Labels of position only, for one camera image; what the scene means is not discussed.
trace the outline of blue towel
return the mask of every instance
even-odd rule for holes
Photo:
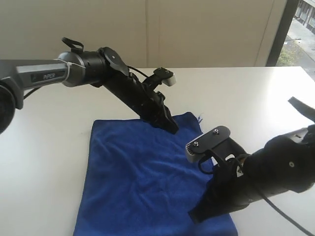
[[[185,156],[186,143],[201,135],[197,118],[175,120],[176,135],[138,119],[94,122],[75,236],[237,235],[228,214],[192,223],[187,212],[210,176]]]

